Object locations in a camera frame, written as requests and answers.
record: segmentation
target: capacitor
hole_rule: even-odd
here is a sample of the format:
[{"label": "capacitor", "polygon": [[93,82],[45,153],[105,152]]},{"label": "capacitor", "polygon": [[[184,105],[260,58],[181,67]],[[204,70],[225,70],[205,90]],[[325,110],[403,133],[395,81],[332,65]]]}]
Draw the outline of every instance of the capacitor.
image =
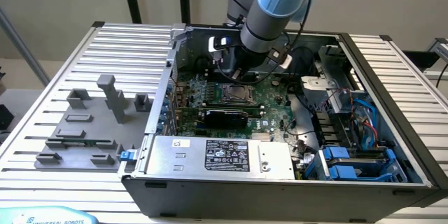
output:
[{"label": "capacitor", "polygon": [[273,87],[279,87],[280,82],[279,82],[279,81],[272,81],[272,82],[271,82],[271,85],[272,85]]}]

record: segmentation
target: warning label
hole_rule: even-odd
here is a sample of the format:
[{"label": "warning label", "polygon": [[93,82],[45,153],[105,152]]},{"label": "warning label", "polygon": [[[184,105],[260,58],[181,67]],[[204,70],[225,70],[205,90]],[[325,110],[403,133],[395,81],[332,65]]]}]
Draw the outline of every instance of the warning label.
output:
[{"label": "warning label", "polygon": [[247,142],[207,140],[205,169],[249,172]]}]

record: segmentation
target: white wall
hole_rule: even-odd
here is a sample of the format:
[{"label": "white wall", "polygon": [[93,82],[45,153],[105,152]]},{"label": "white wall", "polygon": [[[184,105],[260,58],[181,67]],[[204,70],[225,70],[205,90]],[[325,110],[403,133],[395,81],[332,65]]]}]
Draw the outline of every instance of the white wall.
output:
[{"label": "white wall", "polygon": [[[447,3],[316,0],[307,29],[388,34],[403,49],[423,50],[432,38],[448,37]],[[179,0],[139,0],[139,4],[145,23],[180,22]],[[131,22],[125,0],[0,0],[0,5],[39,59],[64,60],[95,20]],[[191,0],[193,23],[221,23],[225,10],[227,0]],[[3,32],[0,57],[20,57]]]}]

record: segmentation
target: power supply label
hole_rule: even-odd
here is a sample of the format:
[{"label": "power supply label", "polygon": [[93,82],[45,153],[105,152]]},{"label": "power supply label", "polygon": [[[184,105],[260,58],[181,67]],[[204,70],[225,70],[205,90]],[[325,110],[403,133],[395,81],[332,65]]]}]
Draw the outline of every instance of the power supply label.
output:
[{"label": "power supply label", "polygon": [[249,172],[248,143],[207,140],[205,169],[227,172]]}]

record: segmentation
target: green circuit board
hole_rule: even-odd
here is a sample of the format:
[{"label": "green circuit board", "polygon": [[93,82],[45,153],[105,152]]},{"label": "green circuit board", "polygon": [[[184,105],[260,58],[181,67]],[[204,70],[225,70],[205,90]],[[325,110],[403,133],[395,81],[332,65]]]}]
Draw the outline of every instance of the green circuit board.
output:
[{"label": "green circuit board", "polygon": [[[280,77],[269,76],[253,86],[208,82],[204,77],[180,74],[181,96],[177,96],[177,135],[249,139],[253,133],[269,133],[272,141],[284,140],[280,123],[293,119],[287,103],[287,87]],[[241,95],[229,94],[237,89]],[[204,127],[207,110],[243,111],[249,114],[247,126],[241,129],[208,129]]]}]

